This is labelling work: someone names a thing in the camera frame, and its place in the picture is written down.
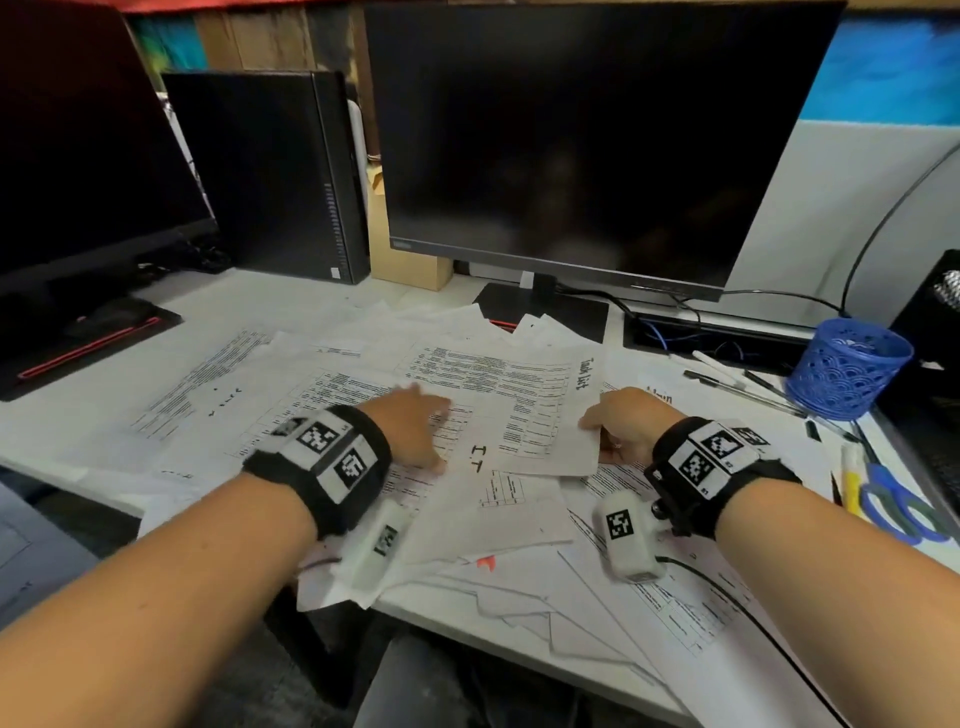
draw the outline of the scissors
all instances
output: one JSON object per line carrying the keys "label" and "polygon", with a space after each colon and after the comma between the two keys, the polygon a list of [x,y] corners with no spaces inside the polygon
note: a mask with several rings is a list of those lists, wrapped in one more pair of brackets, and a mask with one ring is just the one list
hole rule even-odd
{"label": "scissors", "polygon": [[[860,510],[863,515],[894,538],[911,546],[916,546],[924,539],[938,543],[948,541],[949,532],[933,506],[904,488],[890,470],[880,463],[860,425],[853,423],[853,427],[867,455],[868,482],[860,486]],[[883,513],[876,508],[877,502]]]}

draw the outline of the brown box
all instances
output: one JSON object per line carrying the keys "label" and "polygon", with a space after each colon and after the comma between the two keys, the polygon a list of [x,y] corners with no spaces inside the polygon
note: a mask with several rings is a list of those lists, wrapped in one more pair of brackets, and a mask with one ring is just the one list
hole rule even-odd
{"label": "brown box", "polygon": [[371,275],[376,279],[439,291],[453,276],[453,261],[446,257],[406,253],[391,248],[387,198],[383,191],[383,168],[379,165],[368,167],[367,182]]}

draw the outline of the blue basket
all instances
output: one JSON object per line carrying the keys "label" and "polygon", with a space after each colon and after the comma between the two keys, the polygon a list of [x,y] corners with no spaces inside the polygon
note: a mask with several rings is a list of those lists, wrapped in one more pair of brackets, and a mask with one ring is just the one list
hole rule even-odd
{"label": "blue basket", "polygon": [[784,389],[801,407],[829,420],[856,420],[913,356],[913,347],[886,328],[854,319],[817,327]]}

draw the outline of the desk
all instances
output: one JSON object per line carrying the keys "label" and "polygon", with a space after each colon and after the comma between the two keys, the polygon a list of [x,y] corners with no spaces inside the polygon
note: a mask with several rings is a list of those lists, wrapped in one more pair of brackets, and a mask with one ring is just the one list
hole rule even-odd
{"label": "desk", "polygon": [[[141,295],[179,313],[184,318],[182,325],[20,400],[0,403],[0,463],[140,516],[145,505],[143,497],[98,488],[95,481],[84,479],[85,469],[59,462],[54,455],[77,446],[90,431],[114,422],[131,408],[142,405],[144,398],[160,387],[176,382],[186,368],[208,355],[225,336],[266,319],[266,311],[271,312],[271,322],[285,320],[292,325],[309,320],[325,305],[343,302],[367,305],[383,300],[398,308],[426,304],[443,309],[472,302],[484,283],[481,279],[455,276],[443,291],[434,293],[375,279],[345,286],[235,270],[216,277],[173,275]],[[605,346],[621,348],[622,330],[623,314],[611,306]],[[636,352],[638,363],[659,356]],[[732,400],[742,402],[739,398]],[[759,405],[746,402],[745,406]],[[919,493],[896,450],[872,418],[865,418],[862,426],[894,475]],[[829,432],[822,434],[834,469],[839,471],[840,441]],[[960,548],[924,542],[923,549],[960,570]],[[668,691],[651,686],[626,667],[557,657],[550,654],[544,641],[526,630],[480,617],[472,596],[412,584],[388,591],[375,608],[649,716],[680,726],[698,724]]]}

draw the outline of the wristband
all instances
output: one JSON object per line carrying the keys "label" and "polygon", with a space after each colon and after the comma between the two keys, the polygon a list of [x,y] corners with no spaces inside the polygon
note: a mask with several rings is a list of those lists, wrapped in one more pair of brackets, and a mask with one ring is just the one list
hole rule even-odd
{"label": "wristband", "polygon": [[656,510],[670,519],[676,535],[711,539],[724,506],[754,480],[801,482],[750,427],[702,417],[686,418],[664,432],[645,474],[660,496]]}
{"label": "wristband", "polygon": [[322,538],[360,521],[379,496],[390,462],[390,445],[373,420],[340,404],[280,425],[243,470],[293,488]]}

